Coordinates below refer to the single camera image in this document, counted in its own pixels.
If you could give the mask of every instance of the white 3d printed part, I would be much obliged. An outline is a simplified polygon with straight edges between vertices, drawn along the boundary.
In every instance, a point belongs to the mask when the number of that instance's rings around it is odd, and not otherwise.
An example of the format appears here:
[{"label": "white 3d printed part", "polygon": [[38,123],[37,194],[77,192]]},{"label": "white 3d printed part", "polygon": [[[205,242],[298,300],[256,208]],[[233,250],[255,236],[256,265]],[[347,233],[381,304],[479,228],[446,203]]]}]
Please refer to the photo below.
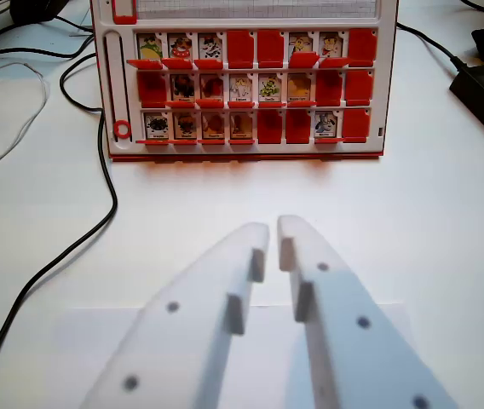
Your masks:
[{"label": "white 3d printed part", "polygon": [[[457,407],[321,235],[282,216],[278,236],[316,408]],[[267,247],[268,227],[248,224],[181,273],[140,312],[83,408],[217,408],[231,336],[244,334]]]}]

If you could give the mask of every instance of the character card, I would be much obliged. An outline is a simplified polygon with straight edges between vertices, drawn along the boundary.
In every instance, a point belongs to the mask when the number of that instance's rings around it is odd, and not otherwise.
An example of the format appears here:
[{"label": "character card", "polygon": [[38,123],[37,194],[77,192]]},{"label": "character card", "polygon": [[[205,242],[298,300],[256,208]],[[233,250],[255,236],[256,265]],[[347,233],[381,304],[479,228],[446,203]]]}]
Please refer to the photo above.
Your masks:
[{"label": "character card", "polygon": [[292,32],[290,33],[289,43],[289,58],[294,53],[310,53],[312,52],[312,38],[306,32]]},{"label": "character card", "polygon": [[168,47],[170,57],[191,60],[193,58],[193,44],[191,38],[184,33],[169,34]]},{"label": "character card", "polygon": [[168,139],[168,119],[160,112],[145,112],[146,139]]},{"label": "character card", "polygon": [[199,34],[199,58],[222,60],[222,40],[215,34]]},{"label": "character card", "polygon": [[202,114],[202,138],[222,139],[225,137],[225,125],[223,116],[217,112],[203,112]]},{"label": "character card", "polygon": [[251,139],[253,121],[248,112],[231,112],[231,138]]},{"label": "character card", "polygon": [[231,75],[229,83],[231,101],[251,101],[251,80],[246,74]]},{"label": "character card", "polygon": [[337,137],[337,117],[333,111],[316,111],[314,138]]},{"label": "character card", "polygon": [[338,32],[322,32],[320,34],[320,58],[342,57],[343,39]]},{"label": "character card", "polygon": [[288,74],[287,100],[308,101],[310,99],[310,78],[307,74]]},{"label": "character card", "polygon": [[160,60],[163,42],[153,32],[138,34],[138,53],[141,60]]},{"label": "character card", "polygon": [[223,101],[223,79],[217,74],[200,76],[200,97]]},{"label": "character card", "polygon": [[174,113],[174,137],[176,139],[196,139],[197,121],[189,112]]},{"label": "character card", "polygon": [[279,102],[281,82],[276,74],[259,74],[259,101]]},{"label": "character card", "polygon": [[188,74],[170,75],[172,100],[194,102],[194,81]]}]

